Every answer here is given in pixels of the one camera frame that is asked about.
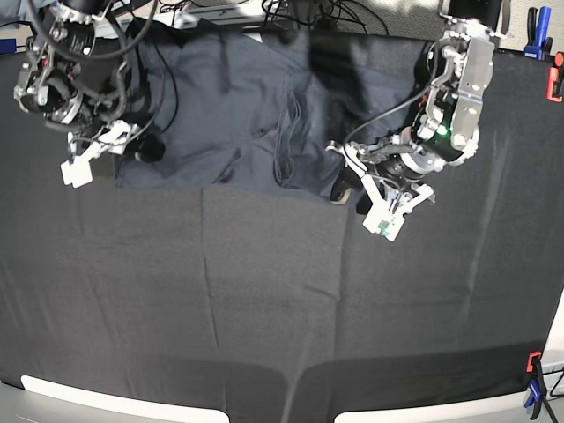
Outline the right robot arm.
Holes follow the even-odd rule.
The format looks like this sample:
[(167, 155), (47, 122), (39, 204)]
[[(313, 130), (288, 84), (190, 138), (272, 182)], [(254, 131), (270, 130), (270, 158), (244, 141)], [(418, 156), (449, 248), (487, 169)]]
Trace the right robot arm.
[[(148, 70), (137, 45), (120, 28), (111, 1), (57, 1), (37, 34), (26, 41), (13, 96), (26, 113), (42, 115), (45, 125), (64, 133), (66, 165), (98, 158), (102, 153), (128, 155), (152, 163), (166, 147), (154, 123)], [(119, 49), (115, 67), (100, 90), (81, 78), (84, 60), (93, 53), (98, 22), (106, 19), (115, 30)]]

